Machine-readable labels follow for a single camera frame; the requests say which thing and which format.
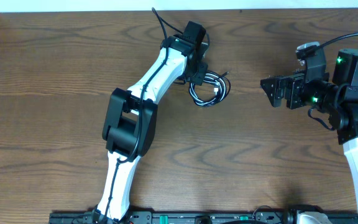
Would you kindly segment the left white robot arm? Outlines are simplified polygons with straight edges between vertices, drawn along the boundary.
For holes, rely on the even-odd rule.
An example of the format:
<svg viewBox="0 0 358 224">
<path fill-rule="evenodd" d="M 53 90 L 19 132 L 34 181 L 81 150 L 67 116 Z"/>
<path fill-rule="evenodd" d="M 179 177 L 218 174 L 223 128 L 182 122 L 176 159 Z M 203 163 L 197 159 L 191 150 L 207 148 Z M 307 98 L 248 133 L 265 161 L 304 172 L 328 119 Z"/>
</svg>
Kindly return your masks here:
<svg viewBox="0 0 358 224">
<path fill-rule="evenodd" d="M 154 140 L 158 103 L 176 79 L 203 82 L 209 47 L 205 35 L 202 25 L 190 21 L 183 33 L 163 39 L 157 60 L 136 84 L 112 92 L 102 132 L 108 174 L 93 223 L 119 223 L 126 215 L 135 169 Z"/>
</svg>

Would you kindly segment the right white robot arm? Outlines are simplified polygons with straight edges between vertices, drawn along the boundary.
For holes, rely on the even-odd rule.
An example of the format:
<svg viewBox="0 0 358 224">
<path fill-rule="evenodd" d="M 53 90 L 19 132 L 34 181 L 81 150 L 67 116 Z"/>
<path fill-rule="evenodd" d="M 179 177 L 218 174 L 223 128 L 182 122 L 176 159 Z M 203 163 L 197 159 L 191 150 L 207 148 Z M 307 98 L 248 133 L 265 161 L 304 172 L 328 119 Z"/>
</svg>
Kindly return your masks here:
<svg viewBox="0 0 358 224">
<path fill-rule="evenodd" d="M 292 75 L 261 80 L 260 86 L 273 107 L 287 101 L 291 110 L 309 106 L 329 115 L 323 126 L 337 132 L 338 143 L 344 149 L 356 195 L 358 212 L 358 49 L 338 52 L 334 75 L 326 71 L 322 47 L 312 44 L 296 51 L 305 69 Z"/>
</svg>

